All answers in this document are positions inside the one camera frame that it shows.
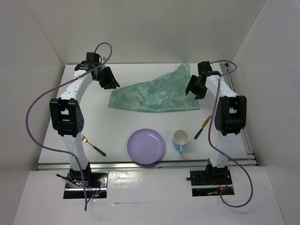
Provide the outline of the green patterned placemat cloth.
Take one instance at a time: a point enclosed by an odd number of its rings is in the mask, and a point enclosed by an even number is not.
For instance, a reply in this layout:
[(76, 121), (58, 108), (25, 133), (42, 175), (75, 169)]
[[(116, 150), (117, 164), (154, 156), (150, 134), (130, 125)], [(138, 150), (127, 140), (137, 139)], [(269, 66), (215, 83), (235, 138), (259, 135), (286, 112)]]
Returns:
[(199, 102), (193, 94), (185, 93), (190, 78), (189, 64), (182, 63), (175, 71), (152, 81), (112, 91), (108, 107), (142, 113), (199, 110)]

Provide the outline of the gold knife dark handle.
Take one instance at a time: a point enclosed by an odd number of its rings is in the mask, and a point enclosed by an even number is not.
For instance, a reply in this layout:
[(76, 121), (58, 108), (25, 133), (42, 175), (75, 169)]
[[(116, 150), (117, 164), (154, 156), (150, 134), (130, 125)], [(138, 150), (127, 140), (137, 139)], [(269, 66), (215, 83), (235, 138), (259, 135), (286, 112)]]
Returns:
[(208, 122), (210, 121), (210, 119), (211, 119), (211, 115), (204, 121), (204, 123), (202, 124), (202, 126), (201, 126), (201, 128), (200, 128), (200, 130), (196, 133), (196, 135), (194, 136), (194, 139), (196, 140), (198, 137), (199, 137), (199, 135), (201, 134), (201, 132), (203, 131), (203, 129), (206, 127), (206, 125), (208, 124)]

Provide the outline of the light blue mug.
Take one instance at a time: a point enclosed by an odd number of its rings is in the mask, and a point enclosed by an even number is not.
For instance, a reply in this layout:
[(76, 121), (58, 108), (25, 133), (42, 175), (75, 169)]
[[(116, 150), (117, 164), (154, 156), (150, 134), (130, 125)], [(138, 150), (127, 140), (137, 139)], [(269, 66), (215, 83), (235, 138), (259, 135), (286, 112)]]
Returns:
[(173, 147), (178, 151), (179, 154), (183, 154), (185, 146), (189, 142), (189, 134), (185, 130), (177, 130), (174, 132), (172, 137)]

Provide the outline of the gold fork dark handle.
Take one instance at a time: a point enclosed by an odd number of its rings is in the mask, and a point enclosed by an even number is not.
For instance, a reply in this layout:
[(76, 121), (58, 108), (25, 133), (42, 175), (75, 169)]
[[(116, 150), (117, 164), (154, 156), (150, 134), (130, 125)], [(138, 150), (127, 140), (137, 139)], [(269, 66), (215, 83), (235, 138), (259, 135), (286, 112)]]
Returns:
[(95, 149), (98, 153), (100, 153), (102, 156), (106, 157), (106, 153), (103, 152), (101, 149), (93, 145), (92, 143), (89, 142), (89, 140), (82, 135), (82, 142), (89, 144), (93, 149)]

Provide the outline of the purple plastic plate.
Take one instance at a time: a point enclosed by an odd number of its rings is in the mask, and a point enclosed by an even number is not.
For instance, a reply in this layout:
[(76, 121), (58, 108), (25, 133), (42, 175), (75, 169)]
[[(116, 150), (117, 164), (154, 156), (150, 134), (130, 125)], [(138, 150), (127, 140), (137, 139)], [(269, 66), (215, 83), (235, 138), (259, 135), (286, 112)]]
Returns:
[(142, 165), (157, 162), (165, 152), (165, 141), (155, 130), (143, 128), (135, 131), (127, 141), (130, 158)]

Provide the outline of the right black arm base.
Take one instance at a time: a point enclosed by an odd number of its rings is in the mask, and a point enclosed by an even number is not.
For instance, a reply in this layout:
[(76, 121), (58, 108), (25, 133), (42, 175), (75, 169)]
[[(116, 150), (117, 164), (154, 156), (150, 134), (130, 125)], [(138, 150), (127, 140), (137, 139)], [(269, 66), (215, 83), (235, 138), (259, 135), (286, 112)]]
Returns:
[(193, 197), (217, 196), (221, 192), (223, 195), (234, 195), (228, 166), (217, 168), (208, 161), (204, 170), (190, 171), (190, 176), (186, 180), (191, 183)]

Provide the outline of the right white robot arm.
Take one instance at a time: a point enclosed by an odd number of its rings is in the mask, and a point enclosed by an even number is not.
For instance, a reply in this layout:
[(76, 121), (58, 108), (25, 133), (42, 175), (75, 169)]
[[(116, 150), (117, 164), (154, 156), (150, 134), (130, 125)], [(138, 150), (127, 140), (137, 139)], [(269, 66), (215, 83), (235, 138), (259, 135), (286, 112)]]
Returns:
[(204, 175), (190, 179), (193, 184), (216, 185), (226, 179), (234, 140), (246, 125), (247, 98), (235, 93), (210, 62), (198, 63), (197, 70), (198, 75), (191, 77), (185, 93), (193, 93), (196, 100), (204, 99), (207, 91), (214, 95), (209, 130), (215, 127), (217, 139), (215, 143), (208, 139), (216, 154), (208, 159)]

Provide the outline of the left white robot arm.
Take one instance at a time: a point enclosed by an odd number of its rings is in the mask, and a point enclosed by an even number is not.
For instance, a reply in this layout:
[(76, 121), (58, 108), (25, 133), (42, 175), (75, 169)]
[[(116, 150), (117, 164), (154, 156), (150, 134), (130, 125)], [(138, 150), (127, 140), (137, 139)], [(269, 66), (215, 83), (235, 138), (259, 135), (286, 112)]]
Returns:
[(100, 65), (101, 56), (95, 52), (86, 53), (86, 60), (76, 65), (74, 78), (59, 98), (50, 100), (50, 113), (54, 130), (62, 137), (66, 151), (70, 152), (70, 170), (67, 180), (77, 182), (82, 187), (92, 183), (90, 163), (85, 156), (82, 143), (84, 117), (80, 109), (80, 101), (93, 82), (99, 82), (105, 89), (116, 89), (120, 85), (116, 81), (110, 67), (103, 66), (80, 77), (84, 72)]

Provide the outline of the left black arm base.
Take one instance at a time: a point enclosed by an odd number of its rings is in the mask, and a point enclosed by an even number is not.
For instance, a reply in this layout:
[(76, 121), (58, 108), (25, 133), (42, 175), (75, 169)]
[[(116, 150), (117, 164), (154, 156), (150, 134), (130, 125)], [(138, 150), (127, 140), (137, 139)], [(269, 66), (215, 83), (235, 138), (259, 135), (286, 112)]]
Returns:
[(107, 197), (108, 172), (92, 172), (82, 182), (80, 174), (76, 177), (56, 174), (65, 181), (63, 199), (84, 199), (83, 186), (86, 188), (87, 199), (104, 199)]

